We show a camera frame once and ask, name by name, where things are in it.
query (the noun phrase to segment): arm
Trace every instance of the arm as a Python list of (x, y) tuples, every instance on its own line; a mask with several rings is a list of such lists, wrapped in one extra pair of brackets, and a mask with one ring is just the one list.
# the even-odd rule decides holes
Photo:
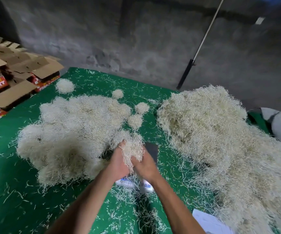
[(153, 158), (145, 147), (142, 161), (139, 162), (135, 157), (132, 157), (131, 161), (136, 172), (154, 187), (173, 233), (205, 234), (190, 210), (161, 176)]
[(112, 185), (129, 173), (129, 168), (123, 162), (122, 149), (120, 148), (122, 145), (123, 142), (113, 152), (110, 164), (55, 221), (46, 234), (87, 234), (90, 232)]

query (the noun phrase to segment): concrete wall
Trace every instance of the concrete wall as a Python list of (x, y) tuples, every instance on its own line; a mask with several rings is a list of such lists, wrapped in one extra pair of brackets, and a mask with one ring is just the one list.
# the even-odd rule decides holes
[[(207, 8), (220, 0), (163, 1), (2, 0), (26, 48), (175, 89), (211, 21)], [(216, 19), (182, 90), (219, 84), (247, 109), (281, 110), (281, 6), (226, 0), (223, 10), (240, 15)], [(260, 12), (262, 25), (244, 24)]]

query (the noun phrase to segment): hand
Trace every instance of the hand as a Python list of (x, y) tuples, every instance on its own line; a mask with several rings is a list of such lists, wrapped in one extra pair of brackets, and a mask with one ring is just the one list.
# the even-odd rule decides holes
[(123, 140), (115, 148), (110, 159), (110, 164), (106, 168), (106, 170), (109, 172), (109, 179), (111, 179), (113, 183), (127, 176), (130, 173), (128, 166), (125, 165), (123, 161), (121, 147), (124, 145), (125, 145), (125, 141)]
[(159, 178), (160, 172), (154, 162), (154, 159), (148, 153), (145, 146), (143, 146), (143, 159), (138, 161), (134, 156), (131, 157), (131, 162), (134, 165), (134, 170), (139, 174), (143, 179), (148, 181), (150, 184), (153, 184), (154, 181)]

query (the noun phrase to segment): person's left arm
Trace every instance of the person's left arm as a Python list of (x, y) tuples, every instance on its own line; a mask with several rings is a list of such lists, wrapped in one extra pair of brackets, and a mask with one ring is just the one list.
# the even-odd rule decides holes
[(80, 194), (72, 205), (55, 221), (46, 234), (88, 234), (109, 190), (115, 181), (129, 173), (123, 162), (123, 142), (113, 152), (110, 164)]

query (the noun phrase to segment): green table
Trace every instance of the green table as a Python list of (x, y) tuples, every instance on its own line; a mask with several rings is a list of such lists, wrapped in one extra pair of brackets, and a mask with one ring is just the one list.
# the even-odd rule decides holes
[[(111, 97), (111, 91), (121, 89), (124, 97), (119, 102), (126, 103), (133, 110), (139, 102), (148, 103), (150, 111), (144, 116), (138, 132), (144, 141), (159, 145), (159, 170), (190, 209), (207, 208), (207, 201), (198, 196), (196, 189), (187, 188), (192, 184), (183, 183), (183, 176), (193, 176), (189, 169), (181, 169), (183, 165), (189, 167), (189, 163), (178, 159), (156, 124), (158, 103), (170, 97), (172, 90), (80, 68), (70, 68), (63, 78), (69, 78), (77, 85), (73, 96), (100, 94)], [(69, 186), (56, 185), (42, 193), (36, 179), (37, 170), (16, 155), (15, 138), (18, 131), (37, 121), (40, 104), (48, 103), (56, 96), (59, 94), (55, 92), (55, 86), (50, 85), (0, 119), (0, 233), (43, 233), (90, 182), (85, 180)], [(137, 205), (129, 204), (133, 195), (127, 200), (118, 200), (115, 194), (122, 194), (119, 187), (114, 186), (107, 195), (91, 233), (157, 233), (157, 228), (159, 232), (171, 233), (155, 194), (138, 197), (135, 200)], [(145, 212), (157, 212), (158, 218), (153, 223), (154, 228), (147, 227), (140, 231), (139, 227), (150, 222), (143, 217)]]

